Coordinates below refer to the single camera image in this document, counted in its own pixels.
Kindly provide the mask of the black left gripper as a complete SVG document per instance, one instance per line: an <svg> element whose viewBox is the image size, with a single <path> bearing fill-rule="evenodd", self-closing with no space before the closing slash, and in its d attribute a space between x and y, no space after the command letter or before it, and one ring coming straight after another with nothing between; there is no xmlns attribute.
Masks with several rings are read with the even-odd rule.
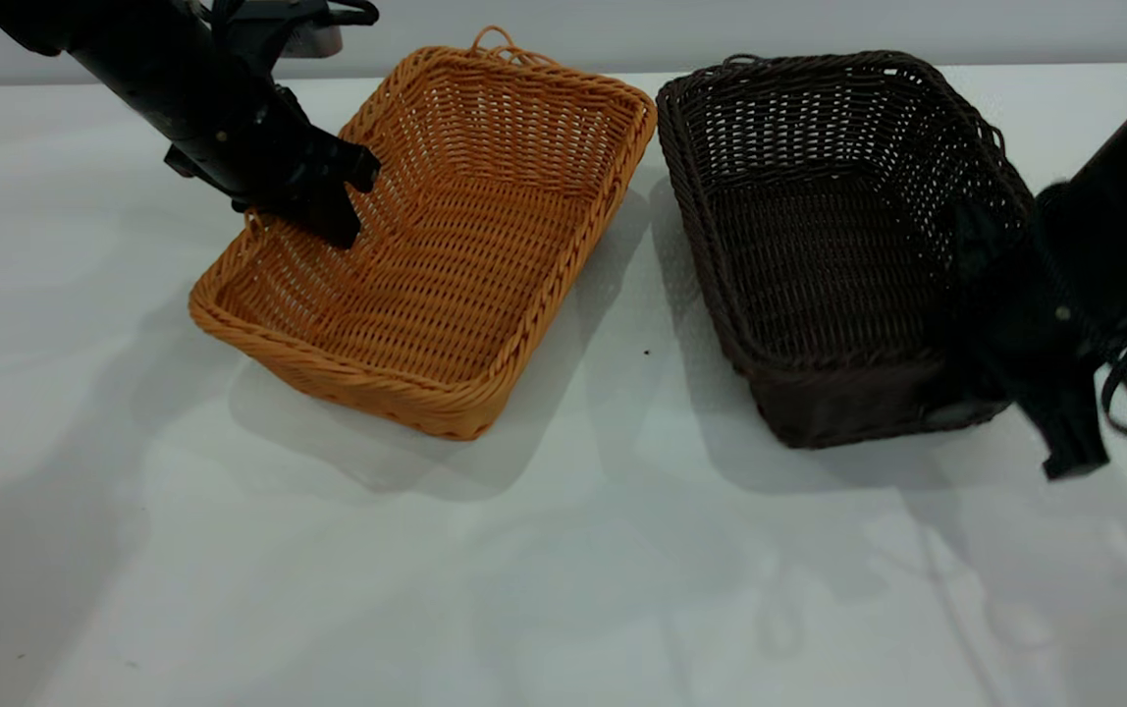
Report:
<svg viewBox="0 0 1127 707"><path fill-rule="evenodd" d="M236 213L269 209L338 249L355 244L361 220L347 187L323 185L369 193L381 171L369 147L313 125L298 95L281 83L231 127L206 140L170 144L165 165L220 192Z"/></svg>

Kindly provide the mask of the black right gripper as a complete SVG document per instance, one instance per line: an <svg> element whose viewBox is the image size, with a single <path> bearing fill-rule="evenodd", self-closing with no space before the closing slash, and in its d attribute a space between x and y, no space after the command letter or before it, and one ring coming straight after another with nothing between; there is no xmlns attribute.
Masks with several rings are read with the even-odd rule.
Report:
<svg viewBox="0 0 1127 707"><path fill-rule="evenodd" d="M952 375L959 388L922 394L922 428L984 424L1015 404L1042 426L1048 480L1086 477L1110 463L1100 428L1088 335L1119 224L1109 185L1051 185L1024 223L1004 223L975 200L953 207L959 297Z"/></svg>

